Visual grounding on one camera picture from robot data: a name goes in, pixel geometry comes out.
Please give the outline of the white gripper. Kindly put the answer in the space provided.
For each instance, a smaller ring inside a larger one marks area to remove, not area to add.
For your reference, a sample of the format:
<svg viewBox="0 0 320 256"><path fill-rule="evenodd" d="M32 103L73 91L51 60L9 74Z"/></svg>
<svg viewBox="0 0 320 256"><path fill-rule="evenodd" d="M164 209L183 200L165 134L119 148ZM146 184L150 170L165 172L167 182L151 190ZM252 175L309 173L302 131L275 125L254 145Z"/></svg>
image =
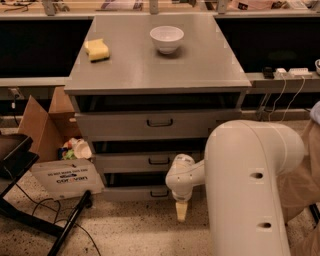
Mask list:
<svg viewBox="0 0 320 256"><path fill-rule="evenodd" d="M176 202L177 220L184 222L187 215L188 203L193 191L192 170L195 164L192 157L178 154L166 175L165 182L171 190Z"/></svg>

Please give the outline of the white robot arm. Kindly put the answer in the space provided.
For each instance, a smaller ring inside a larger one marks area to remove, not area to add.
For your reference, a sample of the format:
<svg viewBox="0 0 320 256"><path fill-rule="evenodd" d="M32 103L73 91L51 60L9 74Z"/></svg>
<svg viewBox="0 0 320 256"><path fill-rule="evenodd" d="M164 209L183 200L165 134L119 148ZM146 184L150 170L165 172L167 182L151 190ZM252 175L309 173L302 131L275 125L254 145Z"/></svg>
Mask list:
<svg viewBox="0 0 320 256"><path fill-rule="evenodd" d="M285 224L319 201L320 126L229 121L209 136L204 159L175 157L166 184L185 219L193 188L206 187L214 256L319 256L319 231L290 246Z"/></svg>

